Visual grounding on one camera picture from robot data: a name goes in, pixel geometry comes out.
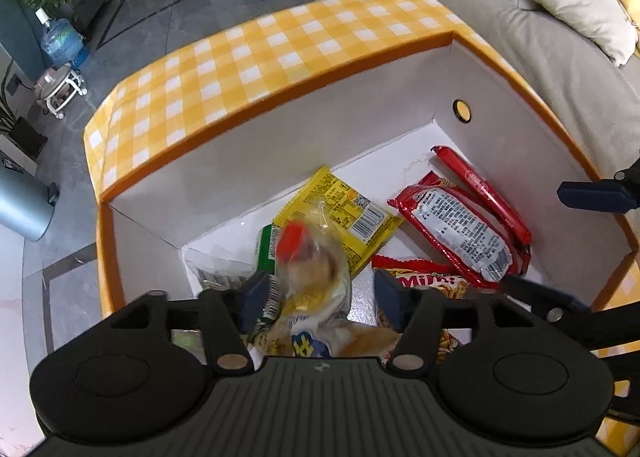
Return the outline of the red white snack packet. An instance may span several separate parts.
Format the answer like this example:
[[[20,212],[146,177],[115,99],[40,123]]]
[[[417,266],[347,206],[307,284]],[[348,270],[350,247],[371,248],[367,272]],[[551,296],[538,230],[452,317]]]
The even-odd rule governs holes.
[[[455,183],[427,173],[387,200],[471,285],[496,289],[503,277],[524,276],[529,245]]]

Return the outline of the blue water jug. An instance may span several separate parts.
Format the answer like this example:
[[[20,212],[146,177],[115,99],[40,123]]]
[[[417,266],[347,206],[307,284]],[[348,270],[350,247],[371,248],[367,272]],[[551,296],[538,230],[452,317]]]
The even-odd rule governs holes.
[[[40,46],[53,65],[70,64],[73,69],[79,69],[89,56],[84,37],[67,19],[53,19],[42,7],[36,10],[35,15],[43,25]]]

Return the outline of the green raisin bag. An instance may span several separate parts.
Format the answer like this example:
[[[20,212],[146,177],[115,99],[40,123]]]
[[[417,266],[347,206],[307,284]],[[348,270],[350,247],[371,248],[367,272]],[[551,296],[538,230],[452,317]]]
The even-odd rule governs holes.
[[[272,223],[264,226],[258,234],[255,252],[256,269],[276,275],[276,247],[281,229]]]

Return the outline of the red sausage stick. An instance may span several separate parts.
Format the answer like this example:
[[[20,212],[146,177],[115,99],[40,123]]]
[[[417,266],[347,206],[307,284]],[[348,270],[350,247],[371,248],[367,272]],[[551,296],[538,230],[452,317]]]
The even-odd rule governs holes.
[[[434,146],[436,157],[446,167],[457,175],[461,182],[468,186],[472,193],[506,225],[514,240],[522,248],[528,248],[532,243],[532,233],[524,223],[520,214],[495,190],[483,177],[478,174],[460,154],[448,146]]]

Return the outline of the white rolling stool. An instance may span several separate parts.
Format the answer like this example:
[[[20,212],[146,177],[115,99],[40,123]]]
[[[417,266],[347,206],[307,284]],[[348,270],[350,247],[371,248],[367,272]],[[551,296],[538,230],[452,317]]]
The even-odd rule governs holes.
[[[84,78],[69,62],[48,68],[34,84],[32,91],[40,108],[58,120],[65,117],[64,109],[75,96],[84,97],[88,94]]]

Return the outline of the grey sofa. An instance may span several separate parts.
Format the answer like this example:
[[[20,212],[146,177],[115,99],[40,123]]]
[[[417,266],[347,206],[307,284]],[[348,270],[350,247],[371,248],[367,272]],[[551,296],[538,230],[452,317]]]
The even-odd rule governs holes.
[[[638,160],[638,58],[615,67],[532,0],[439,1],[533,87],[602,175]]]

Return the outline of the orange stick snack bag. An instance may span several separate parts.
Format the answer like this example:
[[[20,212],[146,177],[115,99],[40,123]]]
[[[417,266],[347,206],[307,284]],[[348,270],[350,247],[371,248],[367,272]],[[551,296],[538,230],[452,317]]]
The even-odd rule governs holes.
[[[404,278],[390,273],[398,265],[382,255],[373,258],[376,305],[390,328],[400,333],[386,371],[394,376],[419,379],[438,365],[445,371],[451,371],[454,365],[473,370],[480,367],[483,347],[470,342],[442,356],[440,341],[445,329],[469,328],[476,338],[486,299],[473,290],[464,292],[460,298],[451,298],[434,286],[407,287]]]

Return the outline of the clear bag brown pastry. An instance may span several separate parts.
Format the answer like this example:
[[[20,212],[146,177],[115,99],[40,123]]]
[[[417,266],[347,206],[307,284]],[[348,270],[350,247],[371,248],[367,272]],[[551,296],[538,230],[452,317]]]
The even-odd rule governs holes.
[[[285,287],[281,316],[318,324],[345,318],[352,305],[352,277],[340,237],[328,224],[288,221],[276,244],[276,273]]]

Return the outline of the white green snack bag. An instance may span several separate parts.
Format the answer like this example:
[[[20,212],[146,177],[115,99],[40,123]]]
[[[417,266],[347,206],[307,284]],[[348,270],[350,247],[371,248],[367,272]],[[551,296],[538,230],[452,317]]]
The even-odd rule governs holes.
[[[203,290],[236,290],[255,273],[250,264],[211,257],[200,252],[188,252],[184,264]]]

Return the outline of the yellow snack packet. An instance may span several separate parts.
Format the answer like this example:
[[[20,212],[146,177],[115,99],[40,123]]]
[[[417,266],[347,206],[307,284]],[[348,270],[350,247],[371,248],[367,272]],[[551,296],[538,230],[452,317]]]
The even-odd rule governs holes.
[[[322,165],[272,224],[283,227],[294,218],[309,218],[319,203],[323,204],[332,229],[341,238],[352,278],[359,275],[402,223],[400,216],[363,196],[334,175],[327,165]]]

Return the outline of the silver trash can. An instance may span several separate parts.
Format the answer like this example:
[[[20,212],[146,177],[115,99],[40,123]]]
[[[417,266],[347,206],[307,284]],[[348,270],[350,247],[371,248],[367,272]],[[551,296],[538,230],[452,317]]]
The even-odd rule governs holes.
[[[4,152],[0,168],[0,222],[30,241],[39,240],[50,226],[60,197],[58,185],[46,185],[26,172]]]

